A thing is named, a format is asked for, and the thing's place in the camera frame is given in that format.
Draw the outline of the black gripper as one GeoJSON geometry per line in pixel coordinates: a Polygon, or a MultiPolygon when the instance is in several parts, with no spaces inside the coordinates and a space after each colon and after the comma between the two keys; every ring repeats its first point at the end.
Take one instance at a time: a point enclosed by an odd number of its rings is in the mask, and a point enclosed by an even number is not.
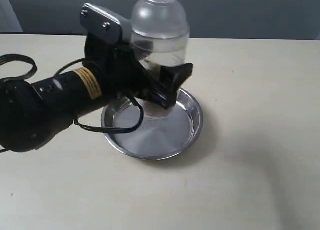
{"type": "Polygon", "coordinates": [[[164,109],[176,104],[178,90],[192,75],[193,63],[161,66],[160,80],[155,79],[136,59],[128,41],[108,43],[88,34],[83,65],[96,74],[103,93],[111,98],[132,95],[164,109]]]}

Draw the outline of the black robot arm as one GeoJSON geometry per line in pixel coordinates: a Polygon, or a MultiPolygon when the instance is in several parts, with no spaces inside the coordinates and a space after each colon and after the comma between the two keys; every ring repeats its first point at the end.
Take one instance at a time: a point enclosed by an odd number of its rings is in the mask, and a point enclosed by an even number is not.
{"type": "Polygon", "coordinates": [[[129,43],[108,43],[88,34],[81,67],[62,67],[52,77],[34,83],[35,61],[22,54],[5,54],[1,64],[20,61],[31,69],[0,81],[0,143],[2,150],[28,152],[50,142],[79,118],[114,99],[128,98],[141,109],[138,99],[163,109],[174,106],[181,85],[192,75],[193,64],[161,66],[154,77],[135,56],[129,43]]]}

